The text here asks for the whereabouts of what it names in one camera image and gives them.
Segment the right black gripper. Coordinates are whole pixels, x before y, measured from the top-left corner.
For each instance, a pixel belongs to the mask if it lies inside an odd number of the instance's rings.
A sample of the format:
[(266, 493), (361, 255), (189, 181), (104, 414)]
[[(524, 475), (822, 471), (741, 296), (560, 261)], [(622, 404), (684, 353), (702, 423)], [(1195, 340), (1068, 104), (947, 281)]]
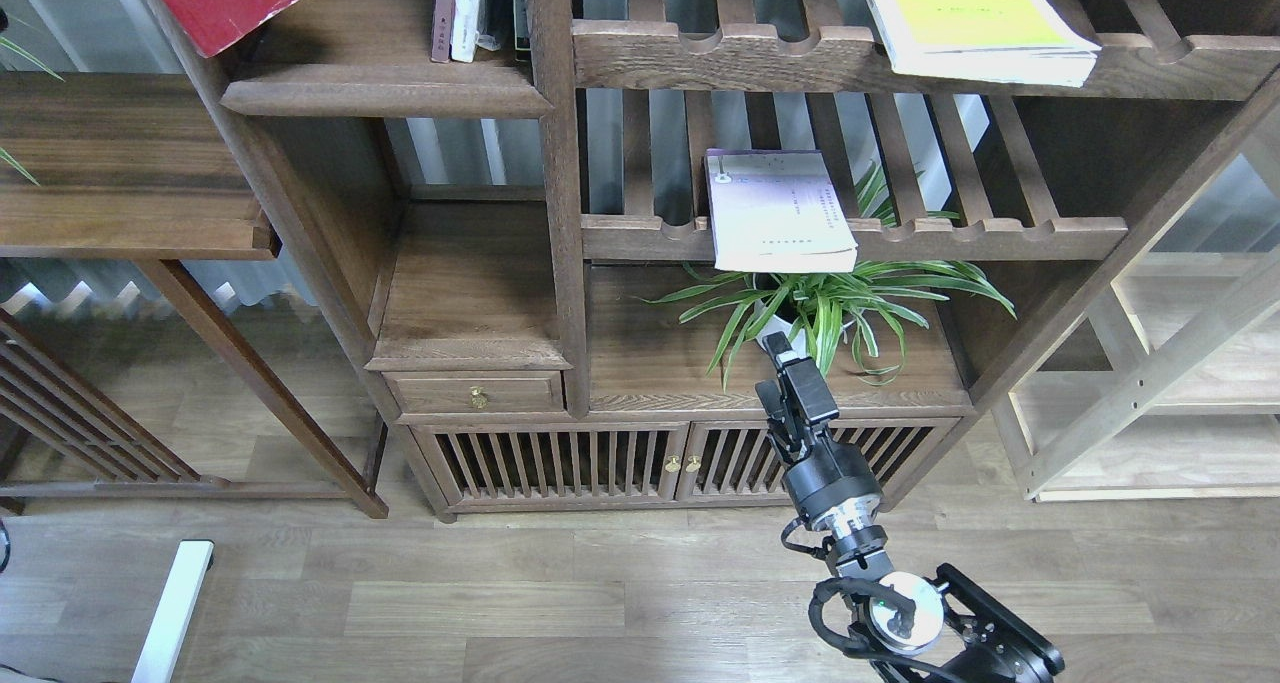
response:
[(755, 391), (774, 450), (783, 464), (796, 464), (783, 475), (783, 487), (805, 527), (833, 532), (870, 527), (883, 491), (858, 446), (817, 443), (805, 458), (806, 443), (828, 420), (838, 418), (823, 373), (809, 356), (797, 356), (782, 333), (768, 336), (767, 347), (776, 381), (756, 382)]

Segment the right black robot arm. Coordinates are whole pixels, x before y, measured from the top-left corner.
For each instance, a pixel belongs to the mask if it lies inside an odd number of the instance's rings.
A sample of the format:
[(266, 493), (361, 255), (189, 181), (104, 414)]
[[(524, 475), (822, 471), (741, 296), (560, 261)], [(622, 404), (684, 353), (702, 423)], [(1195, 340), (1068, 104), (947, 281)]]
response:
[(794, 527), (820, 532), (800, 553), (829, 568), (806, 614), (817, 636), (886, 682), (1050, 682), (1059, 648), (952, 565), (933, 579), (899, 570), (876, 523), (882, 490), (858, 446), (838, 443), (838, 409), (814, 359), (787, 336), (764, 340), (776, 379), (759, 382)]

